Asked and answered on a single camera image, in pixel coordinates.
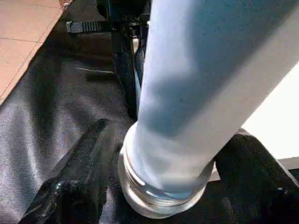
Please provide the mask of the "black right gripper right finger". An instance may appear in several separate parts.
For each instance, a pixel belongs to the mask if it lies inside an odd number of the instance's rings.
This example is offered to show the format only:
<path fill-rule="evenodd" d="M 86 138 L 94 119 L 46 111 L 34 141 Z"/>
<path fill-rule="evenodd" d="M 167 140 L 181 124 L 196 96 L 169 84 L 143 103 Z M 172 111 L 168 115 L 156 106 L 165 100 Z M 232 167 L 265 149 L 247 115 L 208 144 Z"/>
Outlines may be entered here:
<path fill-rule="evenodd" d="M 299 222 L 299 182 L 255 136 L 236 132 L 215 163 L 238 223 Z"/>

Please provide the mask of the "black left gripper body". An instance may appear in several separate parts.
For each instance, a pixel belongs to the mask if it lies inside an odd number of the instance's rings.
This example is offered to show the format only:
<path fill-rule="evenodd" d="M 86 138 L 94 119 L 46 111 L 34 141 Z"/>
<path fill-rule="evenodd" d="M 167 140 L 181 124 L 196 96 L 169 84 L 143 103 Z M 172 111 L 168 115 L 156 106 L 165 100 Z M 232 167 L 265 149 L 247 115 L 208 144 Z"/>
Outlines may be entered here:
<path fill-rule="evenodd" d="M 97 0 L 96 8 L 103 21 L 67 21 L 69 34 L 123 32 L 138 35 L 149 20 L 150 0 Z"/>

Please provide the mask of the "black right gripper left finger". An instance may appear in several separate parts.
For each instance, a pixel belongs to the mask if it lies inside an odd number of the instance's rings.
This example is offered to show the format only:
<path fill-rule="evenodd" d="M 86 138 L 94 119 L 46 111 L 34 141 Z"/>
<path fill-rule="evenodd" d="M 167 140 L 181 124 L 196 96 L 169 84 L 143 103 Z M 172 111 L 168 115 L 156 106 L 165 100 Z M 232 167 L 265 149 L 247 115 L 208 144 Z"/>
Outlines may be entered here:
<path fill-rule="evenodd" d="M 117 149 L 115 124 L 99 119 L 56 164 L 21 224 L 97 224 Z"/>

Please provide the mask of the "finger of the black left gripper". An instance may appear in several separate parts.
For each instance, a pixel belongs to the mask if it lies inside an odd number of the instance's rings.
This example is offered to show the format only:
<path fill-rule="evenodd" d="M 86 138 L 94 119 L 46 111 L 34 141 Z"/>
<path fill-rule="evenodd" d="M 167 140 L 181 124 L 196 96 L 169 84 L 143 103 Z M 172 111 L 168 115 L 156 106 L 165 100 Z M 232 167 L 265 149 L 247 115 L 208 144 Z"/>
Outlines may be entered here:
<path fill-rule="evenodd" d="M 125 104 L 132 119 L 137 119 L 137 94 L 132 39 L 121 33 L 112 33 L 112 55 L 116 75 L 123 88 Z"/>
<path fill-rule="evenodd" d="M 135 53 L 135 69 L 137 72 L 140 86 L 142 85 L 147 37 L 148 37 L 148 26 L 141 26 L 140 33 L 138 35 L 138 48 Z"/>

